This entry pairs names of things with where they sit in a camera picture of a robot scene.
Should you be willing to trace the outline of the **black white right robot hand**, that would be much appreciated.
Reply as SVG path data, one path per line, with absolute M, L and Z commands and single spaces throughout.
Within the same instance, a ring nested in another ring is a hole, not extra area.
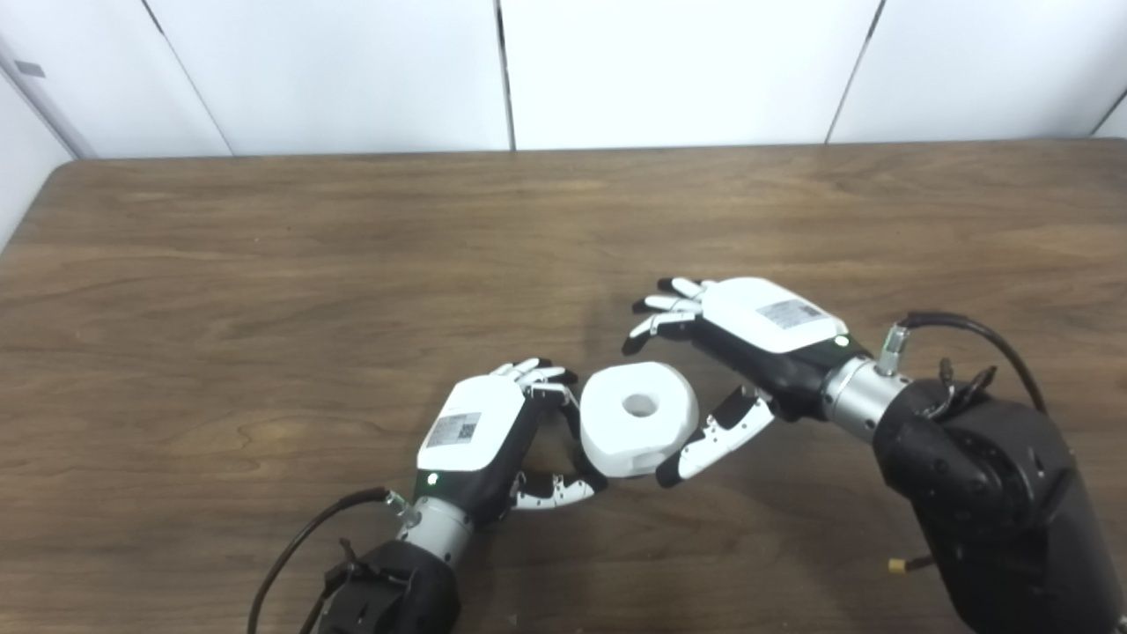
M 828 421 L 825 386 L 861 352 L 844 321 L 766 278 L 662 278 L 659 293 L 632 310 L 644 321 L 625 337 L 624 356 L 655 338 L 687 341 L 743 378 L 657 466 L 664 489 L 696 476 L 777 420 Z

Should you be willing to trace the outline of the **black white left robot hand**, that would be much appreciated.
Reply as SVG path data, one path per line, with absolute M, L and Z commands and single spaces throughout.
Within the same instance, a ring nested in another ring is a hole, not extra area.
M 512 510 L 550 510 L 604 492 L 607 477 L 582 446 L 571 473 L 524 466 L 545 417 L 562 417 L 573 440 L 580 441 L 577 379 L 547 358 L 527 358 L 456 382 L 417 453 L 414 502 L 453 504 L 474 528 L 483 528 Z

